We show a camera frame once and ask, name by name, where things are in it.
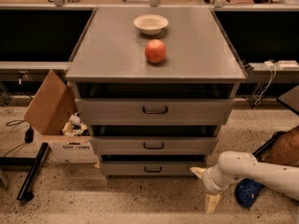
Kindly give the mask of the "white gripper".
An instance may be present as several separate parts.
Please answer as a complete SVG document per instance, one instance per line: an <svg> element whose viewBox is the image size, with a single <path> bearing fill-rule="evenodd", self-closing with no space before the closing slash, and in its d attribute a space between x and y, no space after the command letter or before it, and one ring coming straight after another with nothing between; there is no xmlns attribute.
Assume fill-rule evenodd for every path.
<svg viewBox="0 0 299 224"><path fill-rule="evenodd" d="M229 187L228 179L216 164L209 168L191 167L190 170L199 178L202 178L206 189L213 194L207 194L205 210L207 214L212 214L221 200L219 193L224 192Z"/></svg>

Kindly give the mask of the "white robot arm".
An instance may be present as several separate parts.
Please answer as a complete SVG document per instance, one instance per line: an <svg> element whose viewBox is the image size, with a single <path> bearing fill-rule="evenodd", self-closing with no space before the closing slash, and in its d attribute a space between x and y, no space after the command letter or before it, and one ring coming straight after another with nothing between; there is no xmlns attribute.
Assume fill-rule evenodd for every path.
<svg viewBox="0 0 299 224"><path fill-rule="evenodd" d="M209 168L191 167L206 188L206 213L212 214L221 194L232 184L248 178L299 200L299 168L259 162L250 153L225 151L216 165Z"/></svg>

